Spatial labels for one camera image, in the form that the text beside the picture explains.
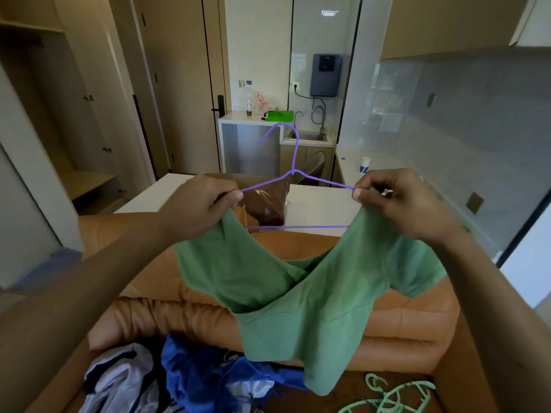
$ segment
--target door handle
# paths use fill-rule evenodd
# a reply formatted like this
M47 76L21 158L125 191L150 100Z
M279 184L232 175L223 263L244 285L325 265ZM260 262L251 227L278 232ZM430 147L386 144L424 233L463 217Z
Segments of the door handle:
M218 96L218 108L213 108L211 110L220 113L219 117L224 117L226 115L226 109L224 107L224 96Z

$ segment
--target hand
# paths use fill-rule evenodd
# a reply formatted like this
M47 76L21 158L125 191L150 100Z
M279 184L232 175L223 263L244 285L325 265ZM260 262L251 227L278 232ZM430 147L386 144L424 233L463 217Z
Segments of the hand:
M243 198L237 182L217 180L205 175L191 178L176 189L157 213L162 240L169 247L203 235L229 208Z
M458 232L465 232L432 191L408 169L369 171L356 184L352 198L378 209L396 228L412 239L429 245L443 243ZM369 188L393 190L385 198Z

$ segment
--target brown plastic bag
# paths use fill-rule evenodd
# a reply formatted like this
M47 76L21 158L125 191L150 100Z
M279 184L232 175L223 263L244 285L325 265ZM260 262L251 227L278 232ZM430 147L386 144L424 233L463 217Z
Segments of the brown plastic bag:
M239 189L251 187L272 177L249 174L206 174L209 177L222 180L234 180ZM243 193L243 200L238 204L245 211L258 220L260 226L283 226L285 223L285 200L289 193L289 182L279 180L254 188Z

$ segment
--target plastic bottle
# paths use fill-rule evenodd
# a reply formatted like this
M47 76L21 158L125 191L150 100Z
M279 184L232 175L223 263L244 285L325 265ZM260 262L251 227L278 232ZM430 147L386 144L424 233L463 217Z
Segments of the plastic bottle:
M251 101L251 97L247 97L247 116L252 116L252 101Z

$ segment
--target t-shirt sleeve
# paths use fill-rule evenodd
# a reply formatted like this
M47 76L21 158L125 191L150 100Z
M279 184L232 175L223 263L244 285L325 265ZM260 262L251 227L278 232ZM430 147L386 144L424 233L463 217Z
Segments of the t-shirt sleeve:
M444 266L428 245L399 234L389 245L385 268L390 288L409 298L446 276Z

